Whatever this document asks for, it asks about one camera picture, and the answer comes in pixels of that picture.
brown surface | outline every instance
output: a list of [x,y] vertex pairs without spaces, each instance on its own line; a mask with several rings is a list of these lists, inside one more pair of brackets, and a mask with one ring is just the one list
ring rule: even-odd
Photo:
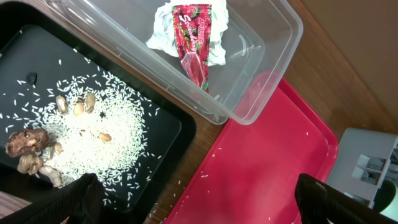
[[398,1],[303,2],[365,84],[398,121]]
[[[301,43],[285,74],[289,83],[326,121],[338,138],[348,127],[398,133],[398,126],[393,122],[390,115],[373,97],[300,0],[290,0],[289,2],[304,23]],[[43,0],[31,0],[31,3],[45,13],[49,13]],[[103,54],[108,55],[95,43],[87,39],[86,41],[97,47]],[[108,55],[108,57],[119,62],[114,55]],[[148,80],[127,67],[125,63],[120,62],[120,64],[150,84]],[[146,220],[146,223],[159,223],[167,217],[172,206],[175,205],[182,194],[183,187],[189,183],[223,128],[223,126],[216,126],[207,122],[163,90],[156,86],[154,88],[191,113],[195,117],[198,129],[193,144],[159,197],[159,204],[154,206],[153,210],[156,210],[156,212]]]

clear plastic container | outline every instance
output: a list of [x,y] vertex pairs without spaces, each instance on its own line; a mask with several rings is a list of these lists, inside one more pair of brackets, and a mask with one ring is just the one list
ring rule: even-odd
[[[222,46],[226,65],[209,67],[209,94],[186,76],[180,60],[145,42],[167,0],[47,0],[59,16],[215,124],[251,124],[282,78],[302,36],[301,19],[285,0],[230,0]],[[246,105],[244,110],[238,105]]]

strawberry wrapper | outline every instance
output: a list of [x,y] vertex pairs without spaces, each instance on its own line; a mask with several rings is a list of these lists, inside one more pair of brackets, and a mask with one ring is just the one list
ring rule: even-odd
[[211,5],[173,6],[172,13],[177,51],[182,67],[187,72],[188,78],[208,93]]

